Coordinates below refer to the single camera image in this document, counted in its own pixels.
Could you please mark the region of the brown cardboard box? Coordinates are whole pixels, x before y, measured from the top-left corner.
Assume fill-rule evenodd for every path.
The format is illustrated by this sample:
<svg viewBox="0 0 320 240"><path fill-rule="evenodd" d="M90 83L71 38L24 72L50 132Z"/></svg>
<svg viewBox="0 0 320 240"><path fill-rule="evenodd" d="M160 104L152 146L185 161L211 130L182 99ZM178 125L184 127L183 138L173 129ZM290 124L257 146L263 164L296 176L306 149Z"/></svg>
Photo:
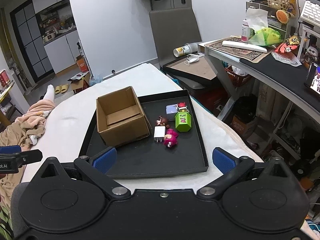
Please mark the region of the brown cardboard box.
<svg viewBox="0 0 320 240"><path fill-rule="evenodd" d="M150 135L150 123L129 86L96 99L97 131L108 146L120 146Z"/></svg>

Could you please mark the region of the pink bear figurine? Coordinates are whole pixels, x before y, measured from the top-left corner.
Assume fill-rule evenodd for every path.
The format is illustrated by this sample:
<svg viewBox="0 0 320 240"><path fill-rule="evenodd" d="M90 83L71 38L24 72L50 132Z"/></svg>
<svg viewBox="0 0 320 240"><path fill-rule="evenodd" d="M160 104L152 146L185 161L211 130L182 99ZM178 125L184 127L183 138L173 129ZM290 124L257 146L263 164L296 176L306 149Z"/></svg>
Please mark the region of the pink bear figurine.
<svg viewBox="0 0 320 240"><path fill-rule="evenodd" d="M178 133L169 128L167 129L165 136L164 136L164 145L167 148L173 148L177 145L177 138L178 138Z"/></svg>

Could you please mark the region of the green hexagonal box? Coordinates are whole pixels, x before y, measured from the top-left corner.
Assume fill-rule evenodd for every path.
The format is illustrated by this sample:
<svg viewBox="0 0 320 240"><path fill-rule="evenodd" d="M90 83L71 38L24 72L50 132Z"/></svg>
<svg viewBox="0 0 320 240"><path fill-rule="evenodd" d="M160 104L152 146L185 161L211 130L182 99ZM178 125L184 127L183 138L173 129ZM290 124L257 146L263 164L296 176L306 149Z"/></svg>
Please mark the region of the green hexagonal box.
<svg viewBox="0 0 320 240"><path fill-rule="evenodd" d="M191 115L188 112L178 112L175 115L175 128L178 132L188 132L191 129Z"/></svg>

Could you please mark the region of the white USB charger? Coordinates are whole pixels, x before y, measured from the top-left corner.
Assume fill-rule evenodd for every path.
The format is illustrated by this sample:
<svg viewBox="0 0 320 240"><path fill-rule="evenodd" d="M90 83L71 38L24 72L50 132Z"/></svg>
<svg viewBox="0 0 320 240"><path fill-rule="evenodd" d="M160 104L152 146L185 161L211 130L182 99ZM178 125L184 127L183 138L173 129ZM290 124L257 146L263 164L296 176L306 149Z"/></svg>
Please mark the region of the white USB charger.
<svg viewBox="0 0 320 240"><path fill-rule="evenodd" d="M154 134L153 139L156 143L161 143L164 140L166 133L166 127L165 126L155 126L154 127Z"/></svg>

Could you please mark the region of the red crab figurine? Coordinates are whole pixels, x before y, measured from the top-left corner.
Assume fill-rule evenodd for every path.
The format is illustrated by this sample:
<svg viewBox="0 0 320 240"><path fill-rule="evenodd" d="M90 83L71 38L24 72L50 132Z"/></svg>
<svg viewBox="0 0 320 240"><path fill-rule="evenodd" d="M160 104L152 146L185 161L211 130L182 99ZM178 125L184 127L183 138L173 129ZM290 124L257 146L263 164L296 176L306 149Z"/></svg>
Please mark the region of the red crab figurine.
<svg viewBox="0 0 320 240"><path fill-rule="evenodd" d="M177 110L178 112L188 112L189 113L189 109L186 105L185 102L180 102L177 104Z"/></svg>

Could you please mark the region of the brown-haired girl figurine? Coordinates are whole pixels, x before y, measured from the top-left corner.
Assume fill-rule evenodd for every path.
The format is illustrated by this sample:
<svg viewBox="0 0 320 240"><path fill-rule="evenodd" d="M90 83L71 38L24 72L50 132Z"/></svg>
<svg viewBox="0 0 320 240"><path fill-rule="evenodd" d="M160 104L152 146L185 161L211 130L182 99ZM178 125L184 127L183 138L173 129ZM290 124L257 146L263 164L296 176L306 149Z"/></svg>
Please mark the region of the brown-haired girl figurine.
<svg viewBox="0 0 320 240"><path fill-rule="evenodd" d="M168 119L162 116L158 117L158 120L156 121L156 126L164 126L167 129L170 128Z"/></svg>

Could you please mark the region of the beige blanket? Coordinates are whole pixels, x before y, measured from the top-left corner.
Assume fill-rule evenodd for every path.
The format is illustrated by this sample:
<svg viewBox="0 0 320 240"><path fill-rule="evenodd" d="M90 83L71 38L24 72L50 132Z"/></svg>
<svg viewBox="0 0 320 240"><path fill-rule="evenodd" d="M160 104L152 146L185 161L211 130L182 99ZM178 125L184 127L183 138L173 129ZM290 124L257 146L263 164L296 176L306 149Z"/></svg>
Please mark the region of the beige blanket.
<svg viewBox="0 0 320 240"><path fill-rule="evenodd" d="M44 135L46 118L55 108L52 100L42 99L33 104L27 113L17 117L15 122L1 132L1 146L21 147L27 151L37 144L37 140ZM1 205L10 207L11 197L15 187L21 182L25 167L18 169L18 174L8 174L1 179Z"/></svg>

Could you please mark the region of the black shallow tray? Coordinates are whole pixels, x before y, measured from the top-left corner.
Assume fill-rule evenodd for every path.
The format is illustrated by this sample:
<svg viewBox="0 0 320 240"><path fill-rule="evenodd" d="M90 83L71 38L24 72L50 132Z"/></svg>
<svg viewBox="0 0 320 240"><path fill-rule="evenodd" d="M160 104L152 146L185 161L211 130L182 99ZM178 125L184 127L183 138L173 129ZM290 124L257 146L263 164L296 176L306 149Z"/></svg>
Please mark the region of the black shallow tray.
<svg viewBox="0 0 320 240"><path fill-rule="evenodd" d="M166 148L150 136L123 146L117 146L116 163L107 175L117 179L172 177L206 172L208 159L199 123L191 98L186 90L140 96L140 104L151 125L165 116L167 105L184 102L191 114L191 129L178 136L177 145Z"/></svg>

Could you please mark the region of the white sock foot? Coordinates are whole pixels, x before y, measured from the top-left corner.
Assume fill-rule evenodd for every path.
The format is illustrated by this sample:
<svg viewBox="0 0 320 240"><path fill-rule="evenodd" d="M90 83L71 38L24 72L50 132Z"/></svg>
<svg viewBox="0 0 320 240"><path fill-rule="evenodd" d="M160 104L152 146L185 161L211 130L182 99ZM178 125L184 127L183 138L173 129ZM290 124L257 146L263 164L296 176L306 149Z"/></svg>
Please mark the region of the white sock foot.
<svg viewBox="0 0 320 240"><path fill-rule="evenodd" d="M55 88L53 85L48 85L47 91L43 96L43 100L46 100L49 103L54 103L54 99L55 99Z"/></svg>

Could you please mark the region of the open cardboard box on floor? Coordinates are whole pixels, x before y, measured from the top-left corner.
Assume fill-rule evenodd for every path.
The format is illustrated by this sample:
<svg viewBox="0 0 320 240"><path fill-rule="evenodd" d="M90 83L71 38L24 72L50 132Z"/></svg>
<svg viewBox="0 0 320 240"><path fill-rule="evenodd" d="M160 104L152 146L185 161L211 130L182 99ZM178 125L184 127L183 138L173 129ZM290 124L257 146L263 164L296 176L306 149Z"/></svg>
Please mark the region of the open cardboard box on floor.
<svg viewBox="0 0 320 240"><path fill-rule="evenodd" d="M68 79L68 81L71 83L71 90L73 91L73 93L78 94L88 88L90 86L90 78L90 72L79 72L78 74Z"/></svg>

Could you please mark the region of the yellow slippers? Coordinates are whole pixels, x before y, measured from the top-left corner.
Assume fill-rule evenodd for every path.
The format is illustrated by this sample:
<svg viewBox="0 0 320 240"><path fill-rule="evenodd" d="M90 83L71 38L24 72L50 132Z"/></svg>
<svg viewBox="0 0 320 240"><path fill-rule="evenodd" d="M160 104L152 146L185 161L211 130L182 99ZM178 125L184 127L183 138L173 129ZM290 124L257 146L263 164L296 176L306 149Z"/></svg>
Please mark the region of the yellow slippers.
<svg viewBox="0 0 320 240"><path fill-rule="evenodd" d="M59 85L55 87L55 94L64 94L69 89L69 84Z"/></svg>

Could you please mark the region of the red basket under desk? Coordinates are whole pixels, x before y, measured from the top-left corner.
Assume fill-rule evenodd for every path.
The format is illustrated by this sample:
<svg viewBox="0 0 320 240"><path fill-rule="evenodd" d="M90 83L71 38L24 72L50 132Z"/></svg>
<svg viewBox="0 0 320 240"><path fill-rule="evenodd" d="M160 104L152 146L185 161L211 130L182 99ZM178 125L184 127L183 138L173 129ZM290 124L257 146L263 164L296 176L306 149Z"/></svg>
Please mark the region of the red basket under desk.
<svg viewBox="0 0 320 240"><path fill-rule="evenodd" d="M244 84L248 83L248 81L252 78L249 74L240 76L233 72L232 67L229 66L225 68L227 75L229 76L234 87L241 87Z"/></svg>

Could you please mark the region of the black tray with brown base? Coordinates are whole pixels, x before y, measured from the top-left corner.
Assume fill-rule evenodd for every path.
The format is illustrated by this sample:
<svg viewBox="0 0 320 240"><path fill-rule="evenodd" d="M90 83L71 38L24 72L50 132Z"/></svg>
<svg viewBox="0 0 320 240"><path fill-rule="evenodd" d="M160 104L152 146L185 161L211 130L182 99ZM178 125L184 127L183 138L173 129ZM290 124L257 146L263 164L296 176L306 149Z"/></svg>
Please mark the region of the black tray with brown base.
<svg viewBox="0 0 320 240"><path fill-rule="evenodd" d="M164 65L162 69L169 75L180 76L198 82L203 86L210 85L216 78L216 74L204 57L190 64L187 64L185 59L176 60Z"/></svg>

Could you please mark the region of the orange box on floor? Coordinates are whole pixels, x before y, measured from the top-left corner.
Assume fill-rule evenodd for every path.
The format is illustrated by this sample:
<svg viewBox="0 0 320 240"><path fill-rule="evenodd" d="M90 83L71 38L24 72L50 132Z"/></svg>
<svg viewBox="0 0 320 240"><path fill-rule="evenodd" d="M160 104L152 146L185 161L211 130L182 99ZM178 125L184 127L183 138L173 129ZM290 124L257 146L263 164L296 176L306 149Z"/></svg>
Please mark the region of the orange box on floor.
<svg viewBox="0 0 320 240"><path fill-rule="evenodd" d="M78 65L81 72L89 72L89 68L83 56L79 55L76 57L76 64Z"/></svg>

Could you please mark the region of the grey desk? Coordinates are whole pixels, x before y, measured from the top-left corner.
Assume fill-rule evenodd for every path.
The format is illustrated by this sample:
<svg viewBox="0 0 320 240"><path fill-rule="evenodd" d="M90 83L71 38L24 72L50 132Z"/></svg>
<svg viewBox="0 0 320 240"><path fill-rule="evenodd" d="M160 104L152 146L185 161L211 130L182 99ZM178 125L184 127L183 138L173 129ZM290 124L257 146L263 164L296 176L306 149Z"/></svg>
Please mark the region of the grey desk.
<svg viewBox="0 0 320 240"><path fill-rule="evenodd" d="M240 94L235 91L221 63L222 61L245 71L257 80L267 84L301 108L316 123L319 123L319 98L304 85L308 75L306 68L303 66L293 67L289 64L281 63L275 60L271 54L258 63L251 63L246 59L237 58L211 48L209 46L211 43L211 41L199 43L198 50L205 54L205 59L231 98L236 100Z"/></svg>

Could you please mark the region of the patterned desk mat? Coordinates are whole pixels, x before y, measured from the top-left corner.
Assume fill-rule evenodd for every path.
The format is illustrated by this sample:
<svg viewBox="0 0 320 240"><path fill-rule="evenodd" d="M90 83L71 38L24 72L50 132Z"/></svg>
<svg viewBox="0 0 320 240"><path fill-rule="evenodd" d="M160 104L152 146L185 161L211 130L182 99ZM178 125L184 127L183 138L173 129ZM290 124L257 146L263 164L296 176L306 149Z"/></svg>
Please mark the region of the patterned desk mat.
<svg viewBox="0 0 320 240"><path fill-rule="evenodd" d="M251 63L259 63L272 51L272 48L265 48L242 42L241 38L238 36L230 36L228 38L208 42L204 46L233 57L246 59Z"/></svg>

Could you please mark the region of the white face mask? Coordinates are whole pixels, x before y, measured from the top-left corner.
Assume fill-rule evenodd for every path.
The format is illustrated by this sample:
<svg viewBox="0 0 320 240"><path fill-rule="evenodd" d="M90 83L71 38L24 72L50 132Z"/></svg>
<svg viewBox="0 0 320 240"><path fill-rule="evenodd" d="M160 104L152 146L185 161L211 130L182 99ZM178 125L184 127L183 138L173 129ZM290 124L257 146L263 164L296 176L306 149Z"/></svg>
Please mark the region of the white face mask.
<svg viewBox="0 0 320 240"><path fill-rule="evenodd" d="M189 66L192 63L198 62L200 57L201 55L189 54L184 63Z"/></svg>

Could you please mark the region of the smartphone on stand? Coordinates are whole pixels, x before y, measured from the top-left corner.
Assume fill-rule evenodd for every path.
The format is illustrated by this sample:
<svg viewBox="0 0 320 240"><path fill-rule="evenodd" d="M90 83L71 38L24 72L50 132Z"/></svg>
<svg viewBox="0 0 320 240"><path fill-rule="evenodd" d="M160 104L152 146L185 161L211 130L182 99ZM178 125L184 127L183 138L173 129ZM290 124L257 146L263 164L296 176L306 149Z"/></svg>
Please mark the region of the smartphone on stand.
<svg viewBox="0 0 320 240"><path fill-rule="evenodd" d="M313 93L320 95L320 66L312 62L309 68L309 72L304 82L306 88Z"/></svg>

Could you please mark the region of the white remote control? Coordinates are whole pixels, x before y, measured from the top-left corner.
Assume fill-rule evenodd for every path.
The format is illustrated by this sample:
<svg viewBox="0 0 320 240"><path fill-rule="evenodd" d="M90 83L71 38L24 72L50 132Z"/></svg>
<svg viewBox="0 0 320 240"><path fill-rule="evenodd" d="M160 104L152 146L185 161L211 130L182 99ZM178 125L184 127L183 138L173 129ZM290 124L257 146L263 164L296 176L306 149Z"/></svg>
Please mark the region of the white remote control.
<svg viewBox="0 0 320 240"><path fill-rule="evenodd" d="M234 42L234 41L224 40L222 42L222 45L225 47L251 50L251 51L256 51L256 52L260 52L260 53L267 53L268 52L267 49L264 47L253 45L253 44L247 44L244 42Z"/></svg>

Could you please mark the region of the paper cup stack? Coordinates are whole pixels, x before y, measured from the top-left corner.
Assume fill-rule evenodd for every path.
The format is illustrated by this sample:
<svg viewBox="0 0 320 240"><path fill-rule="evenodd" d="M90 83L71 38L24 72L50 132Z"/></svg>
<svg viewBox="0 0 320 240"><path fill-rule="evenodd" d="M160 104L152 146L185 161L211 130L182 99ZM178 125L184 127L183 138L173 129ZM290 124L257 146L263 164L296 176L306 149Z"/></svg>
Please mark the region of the paper cup stack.
<svg viewBox="0 0 320 240"><path fill-rule="evenodd" d="M189 55L197 52L197 43L186 43L182 47L175 48L173 50L173 55L175 57L181 57L184 55Z"/></svg>

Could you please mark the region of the green plastic bag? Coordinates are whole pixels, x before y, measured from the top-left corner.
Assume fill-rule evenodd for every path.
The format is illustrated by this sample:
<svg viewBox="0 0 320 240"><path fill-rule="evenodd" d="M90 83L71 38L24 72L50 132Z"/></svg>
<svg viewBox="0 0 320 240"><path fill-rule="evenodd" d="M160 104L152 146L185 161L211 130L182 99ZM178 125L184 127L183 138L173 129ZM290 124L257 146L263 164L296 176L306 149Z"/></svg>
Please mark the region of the green plastic bag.
<svg viewBox="0 0 320 240"><path fill-rule="evenodd" d="M248 43L256 46L271 46L283 41L279 31L272 28L263 28L255 31Z"/></svg>

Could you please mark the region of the white pink bottle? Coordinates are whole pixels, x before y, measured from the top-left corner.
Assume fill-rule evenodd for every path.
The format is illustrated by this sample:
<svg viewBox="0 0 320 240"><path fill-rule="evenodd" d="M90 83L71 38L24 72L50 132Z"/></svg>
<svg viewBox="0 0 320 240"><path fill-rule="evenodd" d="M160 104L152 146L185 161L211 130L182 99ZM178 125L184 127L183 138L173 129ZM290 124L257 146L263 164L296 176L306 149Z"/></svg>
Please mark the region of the white pink bottle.
<svg viewBox="0 0 320 240"><path fill-rule="evenodd" d="M242 42L248 42L251 37L252 37L252 29L249 27L247 21L243 20L241 40Z"/></svg>

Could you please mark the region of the black glass door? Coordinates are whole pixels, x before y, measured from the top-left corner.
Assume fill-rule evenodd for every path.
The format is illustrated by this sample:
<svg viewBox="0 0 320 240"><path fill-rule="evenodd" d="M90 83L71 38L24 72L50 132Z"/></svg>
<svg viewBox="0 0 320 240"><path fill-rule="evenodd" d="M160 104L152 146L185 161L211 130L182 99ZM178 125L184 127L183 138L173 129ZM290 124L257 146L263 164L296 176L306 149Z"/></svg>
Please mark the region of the black glass door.
<svg viewBox="0 0 320 240"><path fill-rule="evenodd" d="M34 82L53 74L38 24L40 17L34 11L32 0L27 0L10 12L10 19L20 52Z"/></svg>

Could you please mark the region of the desk organizer shelf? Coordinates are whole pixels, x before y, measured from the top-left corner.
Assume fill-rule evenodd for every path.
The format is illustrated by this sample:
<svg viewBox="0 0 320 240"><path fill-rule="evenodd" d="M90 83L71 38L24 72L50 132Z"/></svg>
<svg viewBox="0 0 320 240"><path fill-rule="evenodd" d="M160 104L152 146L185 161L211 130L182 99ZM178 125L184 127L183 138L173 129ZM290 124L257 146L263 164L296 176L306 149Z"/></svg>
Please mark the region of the desk organizer shelf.
<svg viewBox="0 0 320 240"><path fill-rule="evenodd" d="M269 7L268 5L247 1L246 10L249 8L262 9L266 11L268 26L279 31L283 39L290 37L297 30L297 27L295 25L295 19L292 16L289 18L289 21L286 24L284 24L277 19L277 10L272 7Z"/></svg>

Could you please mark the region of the grey chair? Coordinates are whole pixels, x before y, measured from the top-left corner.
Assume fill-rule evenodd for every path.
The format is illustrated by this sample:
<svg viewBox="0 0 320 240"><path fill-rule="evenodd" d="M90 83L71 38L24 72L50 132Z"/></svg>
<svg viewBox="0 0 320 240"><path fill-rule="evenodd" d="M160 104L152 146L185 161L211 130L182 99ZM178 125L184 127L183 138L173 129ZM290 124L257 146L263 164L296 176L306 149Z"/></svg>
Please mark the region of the grey chair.
<svg viewBox="0 0 320 240"><path fill-rule="evenodd" d="M191 8L153 10L149 13L149 16L159 66L162 71L162 67L166 64L180 59L186 60L187 55L181 57L175 57L173 55L175 48L182 47L186 43L196 42L198 44L202 41L196 17ZM198 82L180 76L169 76L193 90L209 89L221 85L217 77L210 85L203 86Z"/></svg>

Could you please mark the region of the white kitchen cabinet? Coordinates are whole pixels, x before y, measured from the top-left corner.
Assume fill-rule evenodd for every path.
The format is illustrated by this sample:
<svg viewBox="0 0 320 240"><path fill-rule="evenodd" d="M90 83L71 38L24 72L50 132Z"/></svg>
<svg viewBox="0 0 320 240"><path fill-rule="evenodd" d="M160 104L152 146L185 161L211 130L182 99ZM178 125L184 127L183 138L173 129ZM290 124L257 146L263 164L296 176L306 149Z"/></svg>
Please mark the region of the white kitchen cabinet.
<svg viewBox="0 0 320 240"><path fill-rule="evenodd" d="M79 34L69 0L32 0L44 49L57 74L76 64Z"/></svg>

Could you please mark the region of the white keyboard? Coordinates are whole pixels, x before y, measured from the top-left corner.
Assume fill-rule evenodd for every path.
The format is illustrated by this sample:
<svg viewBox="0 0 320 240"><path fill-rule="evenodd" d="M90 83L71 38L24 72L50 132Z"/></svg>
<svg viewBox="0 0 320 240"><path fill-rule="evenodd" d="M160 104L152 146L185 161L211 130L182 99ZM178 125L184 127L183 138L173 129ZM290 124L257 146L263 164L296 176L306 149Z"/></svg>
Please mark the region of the white keyboard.
<svg viewBox="0 0 320 240"><path fill-rule="evenodd" d="M304 3L303 10L300 15L300 20L311 24L313 26L320 25L320 7L319 4L313 3L311 1L306 1Z"/></svg>

